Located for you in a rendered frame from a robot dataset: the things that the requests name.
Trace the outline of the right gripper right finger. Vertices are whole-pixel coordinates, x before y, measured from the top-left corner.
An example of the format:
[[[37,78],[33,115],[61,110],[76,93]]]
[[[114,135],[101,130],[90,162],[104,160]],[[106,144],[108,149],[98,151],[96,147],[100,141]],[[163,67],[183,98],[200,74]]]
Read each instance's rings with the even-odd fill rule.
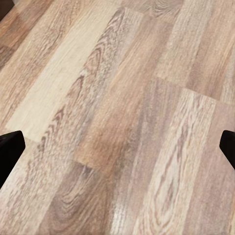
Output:
[[[235,170],[235,132],[224,130],[219,147]]]

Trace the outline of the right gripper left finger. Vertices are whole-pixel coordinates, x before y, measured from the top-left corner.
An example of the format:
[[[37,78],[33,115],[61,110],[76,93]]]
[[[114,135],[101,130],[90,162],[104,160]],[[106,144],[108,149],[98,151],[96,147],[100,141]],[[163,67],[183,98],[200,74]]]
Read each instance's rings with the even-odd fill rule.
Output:
[[[21,130],[0,136],[0,188],[25,150]]]

